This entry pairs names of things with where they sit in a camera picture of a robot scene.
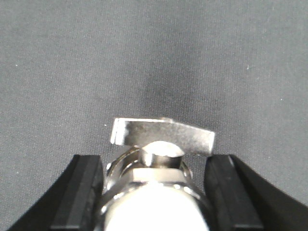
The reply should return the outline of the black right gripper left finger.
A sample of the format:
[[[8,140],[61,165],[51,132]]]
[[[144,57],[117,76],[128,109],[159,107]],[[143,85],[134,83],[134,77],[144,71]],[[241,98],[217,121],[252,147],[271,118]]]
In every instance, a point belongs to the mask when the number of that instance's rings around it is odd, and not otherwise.
[[[92,231],[102,190],[100,156],[74,155],[57,181],[9,230]]]

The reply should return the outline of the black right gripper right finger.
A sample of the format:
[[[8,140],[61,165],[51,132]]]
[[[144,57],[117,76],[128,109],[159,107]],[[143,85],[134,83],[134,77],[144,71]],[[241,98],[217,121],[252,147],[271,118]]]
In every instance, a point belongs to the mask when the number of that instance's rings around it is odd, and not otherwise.
[[[204,189],[219,231],[306,231],[308,207],[234,155],[207,159]]]

